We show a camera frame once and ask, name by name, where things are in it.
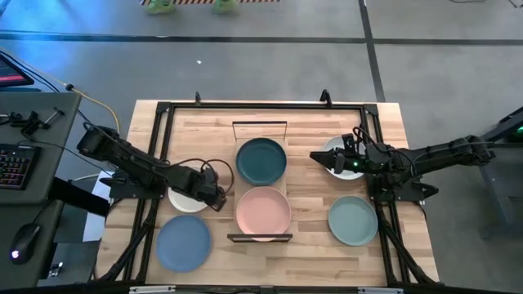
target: gray floor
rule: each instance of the gray floor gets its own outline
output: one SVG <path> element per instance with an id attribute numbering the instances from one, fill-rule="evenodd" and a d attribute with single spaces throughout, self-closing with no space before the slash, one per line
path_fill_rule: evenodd
<path id="1" fill-rule="evenodd" d="M 367 0 L 375 38 L 523 38 L 523 11 L 502 0 Z M 174 15 L 146 16 L 127 0 L 12 0 L 0 28 L 58 33 L 362 38 L 356 0 L 282 0 L 245 4 L 237 16 L 183 6 Z M 136 99 L 375 101 L 365 45 L 0 41 L 30 63 L 113 107 L 127 133 Z M 398 102 L 412 148 L 481 134 L 522 106 L 523 47 L 377 46 L 387 102 Z M 112 126 L 88 101 L 83 112 Z M 83 132 L 79 120 L 68 146 Z M 58 175 L 94 168 L 65 154 Z M 485 241 L 494 220 L 480 173 L 453 167 L 426 177 L 440 187 L 427 201 L 428 226 L 442 282 L 523 292 L 523 242 Z"/>

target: white paper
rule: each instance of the white paper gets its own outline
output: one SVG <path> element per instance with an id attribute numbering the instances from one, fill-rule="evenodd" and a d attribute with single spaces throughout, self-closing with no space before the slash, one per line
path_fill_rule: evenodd
<path id="1" fill-rule="evenodd" d="M 108 185 L 100 183 L 100 179 L 108 178 L 105 172 L 100 172 L 98 179 L 96 179 L 95 187 L 92 189 L 92 193 L 98 197 L 101 197 L 109 201 L 109 192 L 111 188 Z M 83 230 L 83 241 L 98 241 L 101 239 L 101 236 L 104 234 L 105 228 L 105 218 L 103 216 L 98 216 L 94 213 L 87 213 L 87 220 L 85 222 L 85 229 Z"/>

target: computer mouse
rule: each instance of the computer mouse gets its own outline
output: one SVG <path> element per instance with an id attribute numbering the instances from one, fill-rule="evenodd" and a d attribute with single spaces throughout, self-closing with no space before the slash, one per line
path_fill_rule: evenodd
<path id="1" fill-rule="evenodd" d="M 40 225 L 30 223 L 22 225 L 11 243 L 9 258 L 15 265 L 23 265 L 31 259 L 34 244 L 40 233 Z"/>

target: dark teal plate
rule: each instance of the dark teal plate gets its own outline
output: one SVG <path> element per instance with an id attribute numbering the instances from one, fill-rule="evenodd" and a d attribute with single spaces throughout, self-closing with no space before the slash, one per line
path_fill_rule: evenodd
<path id="1" fill-rule="evenodd" d="M 278 180 L 287 167 L 284 149 L 266 138 L 246 142 L 236 154 L 238 173 L 250 184 L 270 185 Z"/>

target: white bowl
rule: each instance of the white bowl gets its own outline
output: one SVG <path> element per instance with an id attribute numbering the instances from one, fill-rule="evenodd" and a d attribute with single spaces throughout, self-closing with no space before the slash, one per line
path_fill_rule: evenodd
<path id="1" fill-rule="evenodd" d="M 179 194 L 168 188 L 168 196 L 171 204 L 180 212 L 199 212 L 207 207 L 205 202 L 196 201 L 192 198 Z"/>
<path id="2" fill-rule="evenodd" d="M 335 136 L 334 138 L 330 139 L 325 143 L 323 147 L 321 147 L 321 151 L 329 151 L 332 148 L 342 148 L 343 149 L 343 139 L 341 136 Z M 365 154 L 365 144 L 360 143 L 360 154 Z M 334 173 L 334 169 L 328 169 L 325 168 L 327 171 L 330 172 L 331 175 L 336 176 L 338 179 L 342 180 L 355 180 L 363 175 L 361 172 L 353 172 L 353 171 L 342 171 L 341 174 L 337 175 Z"/>

